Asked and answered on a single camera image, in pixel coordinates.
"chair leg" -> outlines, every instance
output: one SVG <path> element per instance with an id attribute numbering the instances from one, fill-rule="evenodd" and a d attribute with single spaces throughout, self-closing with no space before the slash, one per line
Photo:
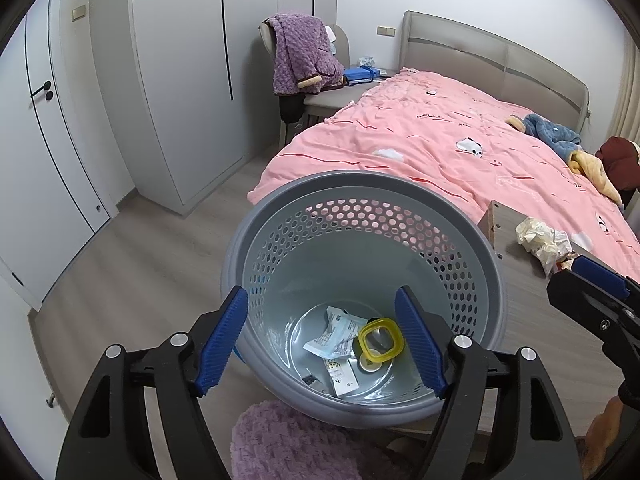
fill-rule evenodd
<path id="1" fill-rule="evenodd" d="M 287 143 L 287 130 L 289 129 L 289 125 L 284 121 L 280 121 L 280 141 L 278 142 L 278 147 L 280 149 L 284 148 Z"/>

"beige curtain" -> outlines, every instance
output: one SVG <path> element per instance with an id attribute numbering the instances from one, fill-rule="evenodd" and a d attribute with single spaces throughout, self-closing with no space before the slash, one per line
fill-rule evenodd
<path id="1" fill-rule="evenodd" d="M 640 143 L 640 50 L 629 34 L 625 40 L 625 61 L 618 102 L 607 139 L 614 136 Z"/>

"pink blanket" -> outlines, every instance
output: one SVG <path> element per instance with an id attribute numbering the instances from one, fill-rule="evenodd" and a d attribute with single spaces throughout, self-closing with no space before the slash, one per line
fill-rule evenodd
<path id="1" fill-rule="evenodd" d="M 454 79 L 403 69 L 296 136 L 248 199 L 257 203 L 291 180 L 322 171 L 381 171 L 446 197 L 474 223 L 497 200 L 586 236 L 580 245 L 640 280 L 640 244 L 617 206 L 543 142 L 504 123 L 510 114 L 528 113 Z"/>

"blue fleece clothing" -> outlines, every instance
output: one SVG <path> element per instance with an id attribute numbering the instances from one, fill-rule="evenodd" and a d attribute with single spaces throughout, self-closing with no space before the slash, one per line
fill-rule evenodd
<path id="1" fill-rule="evenodd" d="M 546 121 L 538 114 L 529 114 L 522 122 L 527 135 L 542 140 L 567 164 L 571 152 L 582 149 L 580 135 L 562 124 Z"/>

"wooden floor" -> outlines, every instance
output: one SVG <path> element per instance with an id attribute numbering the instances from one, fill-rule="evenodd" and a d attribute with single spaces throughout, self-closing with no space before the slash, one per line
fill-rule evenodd
<path id="1" fill-rule="evenodd" d="M 72 413 L 102 352 L 155 347 L 220 306 L 226 245 L 251 205 L 267 156 L 254 159 L 187 218 L 136 197 L 87 245 L 33 320 L 34 338 L 61 406 Z M 154 390 L 150 429 L 162 478 L 175 478 Z M 234 355 L 200 405 L 229 468 L 231 429 L 251 404 L 273 396 Z"/>

